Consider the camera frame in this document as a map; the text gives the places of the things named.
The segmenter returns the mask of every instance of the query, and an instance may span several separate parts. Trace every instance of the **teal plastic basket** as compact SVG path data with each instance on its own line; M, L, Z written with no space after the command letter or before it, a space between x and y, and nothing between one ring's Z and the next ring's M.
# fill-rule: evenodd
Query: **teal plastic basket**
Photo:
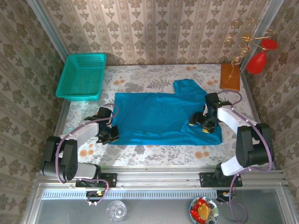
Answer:
M66 59L56 96L69 101L97 101L105 74L106 54L74 54Z

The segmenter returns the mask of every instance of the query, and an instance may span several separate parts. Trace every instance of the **patterned wallpaper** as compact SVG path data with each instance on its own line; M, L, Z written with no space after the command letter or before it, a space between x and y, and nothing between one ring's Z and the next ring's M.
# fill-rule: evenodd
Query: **patterned wallpaper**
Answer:
M284 0L271 28L279 48L264 71L247 75L259 116L271 126L275 164L284 170L299 212L299 1Z
M270 0L40 0L69 54L108 53L108 65L228 61ZM231 22L239 23L232 28Z
M25 0L0 1L0 223L19 223L54 133L63 62Z

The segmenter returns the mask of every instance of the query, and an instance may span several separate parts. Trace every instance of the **blue cloth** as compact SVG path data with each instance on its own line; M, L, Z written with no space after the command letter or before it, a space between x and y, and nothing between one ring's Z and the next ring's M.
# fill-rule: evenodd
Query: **blue cloth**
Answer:
M222 142L221 128L214 133L190 126L189 118L202 111L206 92L194 80L173 83L174 94L116 93L119 114L113 119L120 139L113 145L217 145Z

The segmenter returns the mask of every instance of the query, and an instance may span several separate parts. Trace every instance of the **plate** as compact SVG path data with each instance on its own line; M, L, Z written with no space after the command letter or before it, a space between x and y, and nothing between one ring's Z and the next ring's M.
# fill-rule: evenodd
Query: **plate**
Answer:
M190 208L189 208L189 215L191 217L191 220L193 221L194 224L200 224L199 222L197 222L192 215L190 214L190 211L193 209L193 207L196 205L198 199L203 199L207 202L207 204L209 205L209 208L212 209L209 218L205 221L205 224L215 224L218 220L218 216L219 216L219 211L218 211L218 207L215 204L215 202L213 202L210 198L208 197L198 197L195 198L191 204L190 204Z

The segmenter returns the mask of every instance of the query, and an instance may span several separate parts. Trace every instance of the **brown wooden block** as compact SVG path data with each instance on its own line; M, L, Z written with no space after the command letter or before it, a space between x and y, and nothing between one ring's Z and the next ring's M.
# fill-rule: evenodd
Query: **brown wooden block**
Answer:
M221 77L220 77L220 88L225 90L236 90L240 91L240 66L234 65L233 74L230 74L233 70L231 64L221 64Z

